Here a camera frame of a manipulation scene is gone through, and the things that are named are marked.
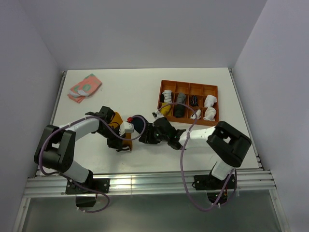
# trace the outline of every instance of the black cloth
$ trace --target black cloth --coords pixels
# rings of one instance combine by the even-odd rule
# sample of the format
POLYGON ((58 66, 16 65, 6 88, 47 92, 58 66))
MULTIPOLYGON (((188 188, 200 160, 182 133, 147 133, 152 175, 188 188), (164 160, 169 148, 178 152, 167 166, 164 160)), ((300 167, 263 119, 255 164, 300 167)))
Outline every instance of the black cloth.
POLYGON ((183 117, 185 113, 185 106, 184 105, 176 105, 174 108, 174 115, 177 118, 183 117))
POLYGON ((163 93, 161 93, 161 95, 160 95, 160 102, 164 102, 164 95, 163 95, 163 93))
POLYGON ((134 126, 134 130, 137 131, 139 134, 142 132, 143 128, 144 128, 144 122, 143 120, 141 120, 138 117, 135 117, 132 119, 131 123, 134 126))
POLYGON ((191 102, 190 103, 191 103, 192 106, 198 106, 196 95, 191 96, 191 102))

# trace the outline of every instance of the black joint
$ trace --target black joint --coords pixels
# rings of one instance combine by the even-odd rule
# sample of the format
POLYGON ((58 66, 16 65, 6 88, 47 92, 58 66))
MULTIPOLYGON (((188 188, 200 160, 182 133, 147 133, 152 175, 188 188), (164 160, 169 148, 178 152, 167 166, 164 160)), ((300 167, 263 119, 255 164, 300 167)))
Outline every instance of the black joint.
MULTIPOLYGON (((222 189, 227 177, 224 180, 219 180, 216 177, 209 175, 195 175, 194 176, 194 187, 196 191, 200 190, 220 190, 222 189)), ((231 175, 226 187, 227 189, 234 189, 235 187, 235 176, 231 175)))
MULTIPOLYGON (((110 189, 110 181, 111 180, 109 178, 91 177, 91 181, 90 179, 87 178, 87 180, 84 183, 79 184, 87 189, 96 190, 101 193, 108 193, 110 189)), ((88 194, 88 193, 93 192, 85 190, 83 188, 79 188, 78 186, 74 185, 73 182, 67 181, 67 187, 66 187, 67 195, 88 194)))
POLYGON ((75 204, 79 208, 90 208, 93 207, 97 202, 96 197, 76 197, 75 204))
POLYGON ((134 130, 136 132, 138 132, 139 134, 141 134, 139 141, 141 143, 144 143, 144 144, 158 144, 158 143, 160 143, 161 140, 156 137, 156 131, 155 131, 153 124, 149 123, 147 121, 147 119, 145 119, 145 117, 143 117, 142 115, 139 115, 139 116, 142 117, 146 122, 145 130, 144 130, 143 134, 141 134, 141 132, 144 128, 143 120, 139 117, 134 117, 134 118, 132 118, 132 121, 131 121, 131 123, 134 126, 134 130))
POLYGON ((215 128, 207 143, 226 164, 240 167, 251 146, 250 138, 224 121, 215 128))
POLYGON ((182 145, 178 142, 180 139, 180 136, 186 131, 186 129, 183 130, 177 130, 176 135, 174 138, 168 141, 168 145, 173 148, 174 150, 180 150, 182 148, 182 145))
MULTIPOLYGON (((41 136, 39 145, 34 155, 34 162, 39 164, 39 154, 46 139, 59 127, 48 125, 45 127, 41 136)), ((59 172, 66 172, 73 162, 75 146, 75 132, 62 130, 55 134, 48 142, 46 149, 43 151, 42 164, 46 168, 52 168, 59 172)))
POLYGON ((102 106, 99 112, 97 113, 88 112, 86 113, 86 115, 96 116, 103 119, 107 123, 110 123, 112 118, 115 116, 115 112, 110 107, 102 106))

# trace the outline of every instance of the striped sock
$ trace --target striped sock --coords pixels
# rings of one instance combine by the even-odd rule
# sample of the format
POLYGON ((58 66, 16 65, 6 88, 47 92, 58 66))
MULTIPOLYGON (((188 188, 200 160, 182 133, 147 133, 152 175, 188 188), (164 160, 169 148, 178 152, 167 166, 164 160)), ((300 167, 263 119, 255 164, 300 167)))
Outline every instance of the striped sock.
POLYGON ((191 105, 192 106, 198 106, 198 104, 197 104, 197 96, 196 95, 191 96, 191 105))
POLYGON ((172 90, 164 90, 162 94, 164 95, 164 102, 172 103, 172 90))

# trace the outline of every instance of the glass panel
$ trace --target glass panel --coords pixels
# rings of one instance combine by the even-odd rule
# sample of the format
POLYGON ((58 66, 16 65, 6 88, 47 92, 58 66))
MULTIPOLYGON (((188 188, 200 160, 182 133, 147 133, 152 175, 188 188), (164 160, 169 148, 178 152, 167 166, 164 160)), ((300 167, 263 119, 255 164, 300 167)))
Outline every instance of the glass panel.
MULTIPOLYGON (((193 197, 209 206, 205 193, 193 197)), ((185 194, 111 197, 106 210, 92 214, 77 211, 74 198, 31 199, 23 231, 279 232, 280 227, 269 191, 263 190, 242 191, 207 213, 197 210, 185 194)))

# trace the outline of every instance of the yellow object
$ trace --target yellow object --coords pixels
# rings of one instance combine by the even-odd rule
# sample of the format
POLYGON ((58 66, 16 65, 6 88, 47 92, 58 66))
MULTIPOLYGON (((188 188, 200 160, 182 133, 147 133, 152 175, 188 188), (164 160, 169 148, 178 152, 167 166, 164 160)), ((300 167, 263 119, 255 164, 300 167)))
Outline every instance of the yellow object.
POLYGON ((161 112, 161 114, 163 114, 164 116, 172 116, 171 108, 172 108, 172 106, 171 106, 171 105, 168 105, 168 106, 162 108, 162 109, 160 110, 160 112, 161 112))

